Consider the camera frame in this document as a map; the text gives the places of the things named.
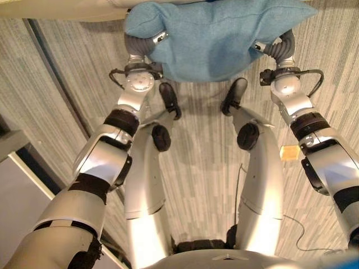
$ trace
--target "black cable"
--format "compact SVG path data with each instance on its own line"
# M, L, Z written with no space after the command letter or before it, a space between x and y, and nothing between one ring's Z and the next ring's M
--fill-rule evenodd
M287 215L283 215L284 217L287 217L293 221L295 221L296 223L298 223L300 225L300 227L302 228L302 233L301 235L298 237L297 239L297 242L296 242L296 247L298 250L300 251L304 251L304 252L307 252L307 251L327 251L325 252L324 254L332 254L332 253L335 253L335 252L341 252L343 251L342 249L332 249L332 248L308 248L308 249L303 249L301 247L299 247L299 241L302 239L302 237L304 236L304 233L305 233L305 228L304 228L304 225L301 224L298 220L296 220L294 217L289 217Z
M239 168L239 170L238 170L237 188L236 188L236 201L235 201L235 203L234 203L234 225L236 224L237 196L238 196L238 185L239 185L239 182L240 182L241 169L243 170L243 172L245 172L245 173L247 174L247 171L243 168L243 164L241 163L240 168Z
M108 74L109 78L110 78L118 87L120 87L122 90L124 90L125 88L123 87L123 85L120 84L120 83L115 79L115 77L114 77L113 74L123 74L123 75L124 75L125 72L122 71L122 70L119 70L119 69L115 68L115 69L112 69L112 70L110 71L110 73Z
M241 163L240 165L240 168L238 170L238 177L237 177L237 188L236 188L236 203L234 204L234 225L236 225L236 211L237 211L237 196L238 196L238 185L239 185L239 182L240 182L240 174L241 174L241 169L243 170L243 172L245 172L247 174L247 171L243 168L243 164ZM310 248L310 249L303 249L301 247L299 247L299 241L303 238L304 236L304 233L305 233L305 228L304 228L304 225L301 224L298 220L296 220L295 218L293 217L289 217L287 215L283 215L284 217L287 217L293 221L295 221L296 223L298 223L300 225L300 227L302 228L302 233L301 235L298 237L297 239L297 242L296 242L296 247L298 250L300 251L304 251L304 252L307 252L307 251L326 251L324 254L332 254L332 253L335 253L335 252L341 252L343 251L342 249L332 249L332 248Z
M315 86L313 87L313 89L310 91L310 93L307 95L309 98L313 96L314 93L316 93L316 91L318 91L319 87L321 86L321 84L324 81L324 73L322 70L320 69L310 69L310 70L304 70L304 71L293 71L292 73L289 74L284 74L280 77L286 77L286 76L293 76L293 74L298 74L298 75L306 75L306 74L319 74L320 78L318 80L318 82L315 84Z

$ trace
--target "floor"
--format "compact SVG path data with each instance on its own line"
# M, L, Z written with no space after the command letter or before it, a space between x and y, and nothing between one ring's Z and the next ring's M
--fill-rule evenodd
M312 101L359 152L359 2L315 0L308 4L319 13L294 28L297 65L324 71L325 81ZM108 72L123 68L127 60L123 21L31 23L37 33L31 31L28 20L0 20L0 115L10 129L24 130L54 172L69 183L76 155L121 94ZM240 74L248 79L243 106L275 125L278 146L294 145L293 134L270 101L269 88L259 86L259 73L272 66L271 59L262 57ZM309 92L316 79L303 77L303 90ZM160 165L177 242L225 239L233 225L238 168L248 166L248 154L236 144L231 119L219 111L230 84L173 84L183 117L174 125L171 149L160 154ZM163 109L158 95L150 109L153 113ZM285 162L283 173L284 213L305 227L299 246L345 248L331 199L311 188L300 159ZM241 173L240 187L244 178ZM116 193L109 196L104 228L127 250L123 205ZM300 259L325 252L298 250L301 231L298 223L284 218L276 254Z

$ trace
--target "cable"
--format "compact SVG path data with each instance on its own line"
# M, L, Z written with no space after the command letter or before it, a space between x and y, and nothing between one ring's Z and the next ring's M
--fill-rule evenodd
M247 171L243 168L243 164L241 163L240 168L238 170L238 177L237 177L237 188L236 188L236 201L234 204L234 225L236 225L236 213L237 213L237 196L238 196L238 185L240 182L240 174L241 174L241 170L243 170L243 172L245 172L247 174ZM297 241L296 241L296 247L299 251L303 251L303 252L308 252L308 251L326 251L324 254L332 254L332 253L336 253L336 252L342 252L344 250L342 249L332 249L332 248L310 248L310 249L303 249L301 247L299 247L299 241L303 238L304 233L305 233L305 228L304 225L301 224L298 220L296 220L293 217L289 217L288 215L283 215L284 217L287 217L293 221L295 221L296 223L298 223L300 225L300 227L302 228L302 233L301 235L298 237Z
M123 87L123 85L120 84L120 83L114 78L114 75L113 75L113 74L125 74L125 72L122 71L122 70L119 70L119 69L115 68L115 69L112 69L112 70L110 71L110 73L108 74L109 78L110 78L118 87L120 87L122 90L124 90L125 88Z
M307 251L326 251L324 254L332 254L332 253L335 253L335 252L341 252L343 251L342 249L332 249L332 248L309 248L309 249L303 249L301 247L299 247L299 241L302 239L302 237L304 236L304 233L305 233L305 228L304 228L304 225L301 224L298 220L296 220L294 217L289 217L287 215L283 215L284 217L287 217L293 221L295 221L296 223L298 223L300 225L300 227L302 228L302 233L301 235L298 237L297 239L297 242L296 242L296 247L298 250L300 251L304 251L304 252L307 252Z
M319 87L321 86L321 84L324 81L324 73L320 69L310 69L310 70L304 70L304 71L293 71L292 73L284 74L284 75L282 75L280 77L293 76L293 74L298 74L300 76L301 75L306 75L306 74L319 74L320 75L320 78L319 78L318 82L314 85L313 89L307 95L309 98L311 98L313 96L313 94L318 91Z
M245 172L245 173L247 174L247 171L243 168L243 164L241 163L240 168L239 168L239 170L238 170L237 188L236 188L236 201L235 201L235 203L234 203L234 225L236 224L237 196L238 196L238 185L239 185L239 182L240 182L241 169L243 170L243 172Z

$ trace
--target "blue pillow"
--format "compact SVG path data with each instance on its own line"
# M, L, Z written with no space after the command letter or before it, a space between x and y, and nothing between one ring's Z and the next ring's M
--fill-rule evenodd
M125 32L169 37L148 56L164 77L182 81L229 80L259 58L254 41L271 43L316 10L297 0L221 0L174 5L145 2L126 18Z

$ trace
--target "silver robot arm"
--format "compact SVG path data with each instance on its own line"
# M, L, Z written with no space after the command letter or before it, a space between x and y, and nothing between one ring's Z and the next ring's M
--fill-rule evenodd
M349 245L359 241L359 157L340 134L313 107L301 91L301 72L295 67L292 31L281 36L282 43L254 48L272 56L275 71L261 73L261 85L270 85L271 99L299 141L305 155L302 165L313 188L330 195Z
M160 78L144 58L165 37L165 32L148 40L125 36L130 57L124 92L77 157L75 180L51 201L6 269L92 268L100 257L107 193L121 185L130 170L127 152L143 120L142 105Z

